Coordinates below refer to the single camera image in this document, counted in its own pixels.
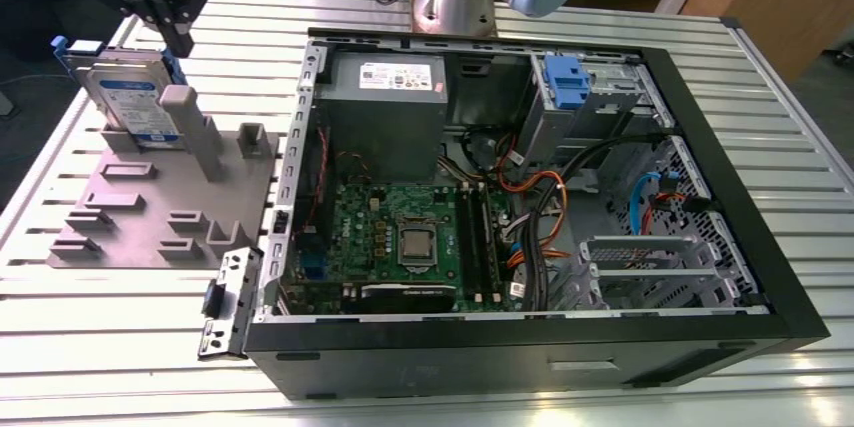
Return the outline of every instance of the slotted aluminum surface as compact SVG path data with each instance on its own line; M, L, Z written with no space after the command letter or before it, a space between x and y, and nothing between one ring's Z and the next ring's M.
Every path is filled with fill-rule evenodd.
M407 9L372 0L211 0L181 65L216 125L263 122L285 132L305 29L405 31ZM255 427L854 422L851 176L787 93L767 83L771 73L746 40L715 19L575 9L530 20L501 6L497 27L504 37L670 50L832 337L675 389L292 403L248 361L196 362L201 294L215 271L45 265L104 148L103 118L78 95L0 218L0 419L181 426L244 420ZM159 35L135 21L113 41L160 47Z

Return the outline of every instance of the cpu socket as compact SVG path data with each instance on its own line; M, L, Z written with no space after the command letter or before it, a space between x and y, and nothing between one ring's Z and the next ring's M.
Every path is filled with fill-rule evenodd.
M397 224L397 263L413 274L423 274L437 263L436 226Z

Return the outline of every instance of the motherboard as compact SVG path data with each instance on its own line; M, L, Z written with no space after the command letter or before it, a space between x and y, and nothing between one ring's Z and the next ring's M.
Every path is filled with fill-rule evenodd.
M331 246L300 254L312 313L505 310L507 202L483 185L339 185Z

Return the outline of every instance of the label sticker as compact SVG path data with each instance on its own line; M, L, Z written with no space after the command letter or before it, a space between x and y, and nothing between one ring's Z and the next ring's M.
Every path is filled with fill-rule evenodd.
M519 282L509 283L509 296L511 297L524 297L524 284Z
M516 152L515 150L511 150L507 153L507 158L512 161L514 164L516 165L522 165L522 162L524 162L524 157L522 157L522 154L519 154L519 152Z
M175 142L180 133L157 99L160 92L151 82L101 80L99 82L109 110L131 135L155 146Z
M427 64L361 64L359 88L381 90L432 90Z

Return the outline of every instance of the gray 3d-printed holder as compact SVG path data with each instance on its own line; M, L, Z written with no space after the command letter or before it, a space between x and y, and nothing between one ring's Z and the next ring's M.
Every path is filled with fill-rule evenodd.
M161 97L187 150L131 148L108 132L119 149L101 155L52 267L213 269L225 251L255 244L279 137L260 124L217 132L195 100L187 86Z

